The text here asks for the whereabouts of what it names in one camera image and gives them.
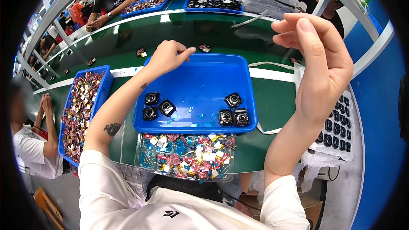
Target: person's right hand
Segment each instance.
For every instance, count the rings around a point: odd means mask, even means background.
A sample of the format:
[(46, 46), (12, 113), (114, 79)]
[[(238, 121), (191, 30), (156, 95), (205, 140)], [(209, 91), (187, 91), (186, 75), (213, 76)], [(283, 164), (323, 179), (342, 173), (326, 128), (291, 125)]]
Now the person's right hand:
[(41, 100), (40, 100), (40, 110), (44, 110), (44, 109), (43, 109), (43, 103), (44, 103), (45, 97), (47, 97), (47, 96), (50, 96), (50, 94), (49, 94), (49, 93), (44, 93), (44, 94), (41, 96)]
[(49, 95), (45, 95), (44, 98), (41, 98), (41, 100), (43, 101), (44, 112), (51, 111), (52, 109), (51, 97)]
[(305, 72), (295, 104), (308, 124), (322, 125), (352, 78), (354, 64), (334, 25), (307, 13), (285, 13), (271, 27), (273, 41), (293, 47), (305, 57)]
[(93, 23), (94, 21), (89, 21), (89, 22), (87, 22), (87, 26), (85, 27), (86, 28), (86, 30), (87, 30), (87, 32), (91, 32), (91, 28), (92, 28), (92, 23)]
[(176, 69), (183, 62), (189, 61), (189, 56), (194, 52), (196, 52), (194, 47), (186, 49), (184, 45), (175, 40), (165, 40), (158, 45), (146, 67), (154, 69), (155, 73), (161, 76)]

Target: person's left hand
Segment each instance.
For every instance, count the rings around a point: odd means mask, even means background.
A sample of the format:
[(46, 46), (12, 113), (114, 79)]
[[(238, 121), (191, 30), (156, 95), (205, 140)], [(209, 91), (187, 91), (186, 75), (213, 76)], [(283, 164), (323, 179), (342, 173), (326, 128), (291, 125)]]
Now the person's left hand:
[(165, 40), (158, 45), (147, 67), (152, 67), (156, 73), (163, 75), (176, 69), (183, 62), (188, 62), (189, 56), (194, 52), (196, 52), (194, 47), (186, 49), (184, 45), (175, 40)]
[(87, 28), (99, 28), (108, 21), (108, 14), (100, 16), (98, 19), (93, 21), (90, 25), (87, 25)]

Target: blue plastic tray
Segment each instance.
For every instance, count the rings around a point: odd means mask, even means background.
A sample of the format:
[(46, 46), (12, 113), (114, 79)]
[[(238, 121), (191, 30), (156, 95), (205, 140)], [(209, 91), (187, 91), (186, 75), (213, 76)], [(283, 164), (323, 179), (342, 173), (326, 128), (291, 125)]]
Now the blue plastic tray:
[(183, 9), (185, 9), (187, 12), (221, 12), (221, 13), (235, 13), (235, 14), (240, 14), (244, 12), (243, 6), (240, 6), (240, 11), (237, 11), (237, 10), (224, 9), (224, 8), (207, 8), (207, 7), (187, 8), (188, 3), (189, 3), (189, 0), (186, 0), (186, 2), (183, 5)]
[[(101, 74), (103, 71), (105, 71), (105, 74), (101, 80), (101, 84), (99, 85), (98, 93), (96, 94), (96, 98), (94, 101), (94, 106), (92, 107), (91, 118), (89, 122), (92, 121), (92, 119), (94, 118), (94, 115), (99, 110), (99, 108), (105, 103), (106, 98), (108, 97), (109, 89), (111, 88), (112, 81), (114, 80), (114, 76), (111, 74), (110, 70), (111, 68), (109, 65), (104, 65), (104, 66), (100, 66), (100, 67), (96, 67), (92, 69), (84, 69), (84, 70), (78, 71), (77, 74), (75, 74), (75, 77), (79, 78), (81, 75), (85, 75), (85, 73), (88, 71), (90, 71), (91, 73), (95, 71), (98, 74)], [(71, 104), (69, 102), (69, 100), (71, 99), (71, 91), (72, 91), (72, 85), (71, 85), (71, 88), (69, 89), (68, 97), (67, 97), (67, 100), (65, 101), (64, 108), (68, 108), (69, 105)], [(74, 162), (71, 158), (64, 156), (64, 143), (63, 143), (63, 133), (64, 133), (63, 130), (64, 129), (65, 129), (65, 125), (63, 124), (63, 121), (61, 121), (60, 135), (58, 139), (58, 153), (65, 160), (69, 161), (71, 164), (78, 167), (78, 163)]]
[[(133, 4), (130, 5), (130, 6), (133, 6), (133, 5), (135, 5), (136, 3), (138, 3), (138, 2), (143, 3), (143, 2), (145, 2), (145, 1), (148, 1), (148, 0), (139, 0), (139, 1), (136, 1), (135, 3), (133, 3)], [(132, 12), (132, 13), (127, 13), (127, 14), (125, 14), (125, 13), (124, 13), (125, 11), (124, 11), (124, 12), (121, 13), (120, 16), (121, 16), (122, 18), (128, 18), (128, 17), (130, 17), (130, 16), (133, 16), (133, 15), (136, 15), (136, 14), (140, 14), (140, 13), (160, 11), (160, 10), (162, 9), (162, 7), (163, 7), (168, 1), (169, 1), (169, 0), (165, 0), (165, 2), (163, 2), (163, 3), (159, 4), (159, 5), (152, 6), (152, 7), (147, 8), (147, 9), (138, 10), (138, 11), (135, 11), (135, 12)]]
[[(148, 107), (144, 104), (145, 94), (150, 92), (160, 94), (159, 104), (164, 99), (170, 100), (176, 106), (176, 112), (166, 117), (158, 110), (158, 118), (152, 121), (143, 120), (142, 111)], [(251, 123), (245, 127), (222, 127), (218, 121), (219, 110), (228, 109), (224, 99), (234, 92), (239, 93), (243, 99), (238, 108), (247, 109)], [(209, 126), (212, 121), (215, 122), (214, 126)], [(247, 60), (239, 55), (192, 54), (189, 62), (156, 79), (144, 90), (135, 103), (132, 123), (137, 131), (147, 133), (208, 134), (253, 131), (257, 127), (257, 111)]]

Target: tattoo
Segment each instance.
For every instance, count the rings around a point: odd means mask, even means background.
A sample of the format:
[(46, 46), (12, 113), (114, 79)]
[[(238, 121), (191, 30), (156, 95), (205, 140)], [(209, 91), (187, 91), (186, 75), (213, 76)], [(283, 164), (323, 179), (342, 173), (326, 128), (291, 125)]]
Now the tattoo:
[(108, 136), (112, 137), (119, 131), (121, 125), (119, 123), (114, 123), (111, 125), (105, 125), (104, 131), (108, 133)]

